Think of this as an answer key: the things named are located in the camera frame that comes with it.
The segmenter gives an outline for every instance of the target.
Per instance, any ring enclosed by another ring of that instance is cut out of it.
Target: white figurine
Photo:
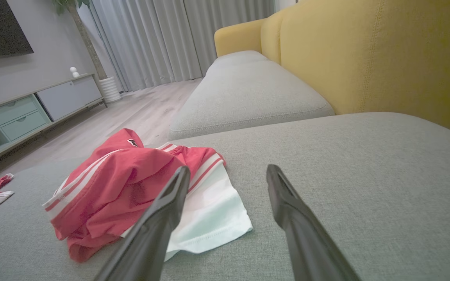
[[[76,69],[74,66],[71,67],[69,70],[70,70],[70,72],[72,72],[72,76],[73,76],[74,78],[76,78],[76,77],[79,76],[79,72],[77,72],[77,69]]]

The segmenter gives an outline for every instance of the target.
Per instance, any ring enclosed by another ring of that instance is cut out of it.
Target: cabinet top
[[[14,96],[13,98],[10,98],[10,99],[7,99],[5,101],[0,102],[0,106],[4,105],[5,103],[11,103],[12,101],[16,101],[16,100],[19,100],[21,98],[24,98],[25,96],[30,96],[31,94],[34,94],[35,92],[42,91],[44,89],[55,87],[55,86],[58,86],[60,84],[64,84],[64,83],[71,82],[71,81],[74,81],[74,80],[78,80],[78,79],[81,79],[81,78],[85,78],[85,77],[91,76],[91,75],[93,75],[93,73],[81,74],[78,77],[74,77],[74,78],[71,78],[71,79],[68,79],[68,80],[65,80],[65,81],[62,81],[62,82],[58,82],[58,83],[55,83],[53,85],[48,85],[46,87],[42,87],[40,89],[36,89],[34,91],[28,92],[27,94],[20,94],[19,96]]]

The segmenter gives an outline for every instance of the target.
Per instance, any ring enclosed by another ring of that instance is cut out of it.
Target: clothing logo
[[[132,146],[138,147],[138,146],[136,145],[136,142],[134,142],[134,139],[128,139],[128,142],[129,142]]]

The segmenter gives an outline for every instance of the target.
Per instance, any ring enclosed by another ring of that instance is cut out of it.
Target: sofa
[[[268,164],[283,170],[362,280],[450,280],[450,51],[434,56],[450,46],[450,6],[422,3],[307,0],[216,32],[220,57],[170,137],[225,158],[253,230],[202,254],[178,253],[161,280],[293,280]],[[386,52],[394,40],[414,44]],[[410,67],[382,65],[392,61]],[[15,194],[0,205],[0,280],[92,280],[119,247],[73,262],[41,207],[82,161],[33,167],[4,187]]]

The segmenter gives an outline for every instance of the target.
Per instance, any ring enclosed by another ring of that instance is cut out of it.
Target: tv cabinet
[[[82,110],[104,103],[93,74],[0,103],[0,156]]]

